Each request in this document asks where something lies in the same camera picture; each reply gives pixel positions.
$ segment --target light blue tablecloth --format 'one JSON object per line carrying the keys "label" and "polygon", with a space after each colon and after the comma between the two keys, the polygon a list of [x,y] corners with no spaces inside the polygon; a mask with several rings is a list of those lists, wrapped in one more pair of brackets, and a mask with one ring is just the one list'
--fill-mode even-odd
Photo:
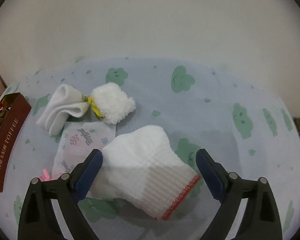
{"label": "light blue tablecloth", "polygon": [[[278,205],[284,239],[290,239],[300,226],[300,140],[282,100],[212,67],[174,59],[126,57],[81,60],[67,68],[42,70],[5,91],[21,92],[32,106],[0,193],[0,226],[11,240],[17,237],[30,180],[42,175],[44,168],[51,171],[58,149],[60,137],[49,137],[35,121],[61,83],[89,95],[94,87],[109,81],[119,84],[137,106],[117,125],[116,135],[157,124],[167,132],[172,149],[190,166],[195,165],[195,152],[205,148],[227,171],[244,179],[266,177]],[[93,121],[91,113],[83,120]],[[219,203],[200,182],[166,222],[154,221],[120,200],[86,199],[79,206],[101,240],[199,239]],[[65,237],[71,239],[60,211],[56,214]],[[236,219],[228,239],[238,227]]]}

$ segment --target red stitched edge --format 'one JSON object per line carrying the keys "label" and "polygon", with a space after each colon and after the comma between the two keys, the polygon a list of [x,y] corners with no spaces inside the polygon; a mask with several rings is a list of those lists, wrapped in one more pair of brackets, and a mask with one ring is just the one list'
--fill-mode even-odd
{"label": "red stitched edge", "polygon": [[162,220],[167,220],[172,211],[174,211],[178,205],[185,199],[185,197],[188,195],[190,190],[194,187],[194,185],[201,179],[201,176],[199,174],[195,175],[192,180],[189,182],[189,184],[183,189],[183,191],[179,194],[179,196],[173,201],[171,206],[166,210],[166,212],[161,217]]}

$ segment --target fluffy white ball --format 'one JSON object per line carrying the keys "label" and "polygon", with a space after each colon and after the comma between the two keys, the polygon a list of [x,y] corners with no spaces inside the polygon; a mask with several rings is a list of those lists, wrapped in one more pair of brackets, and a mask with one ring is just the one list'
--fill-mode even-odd
{"label": "fluffy white ball", "polygon": [[104,116],[105,123],[117,124],[136,109],[133,98],[128,97],[115,83],[107,83],[95,88],[90,96]]}

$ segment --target metal screw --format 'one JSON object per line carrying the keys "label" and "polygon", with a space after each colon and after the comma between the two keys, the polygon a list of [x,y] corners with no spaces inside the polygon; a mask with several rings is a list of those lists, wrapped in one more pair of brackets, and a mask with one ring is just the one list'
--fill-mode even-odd
{"label": "metal screw", "polygon": [[230,172],[230,173],[229,173],[229,177],[230,177],[231,179],[236,179],[236,178],[238,177],[238,174],[236,174],[235,172]]}
{"label": "metal screw", "polygon": [[263,183],[263,184],[267,184],[268,181],[267,181],[266,178],[261,177],[261,178],[260,178],[260,182]]}
{"label": "metal screw", "polygon": [[69,173],[64,173],[61,175],[61,179],[63,180],[69,179],[69,177],[70,177]]}
{"label": "metal screw", "polygon": [[39,179],[38,178],[33,178],[31,180],[31,184],[37,184],[39,182]]}

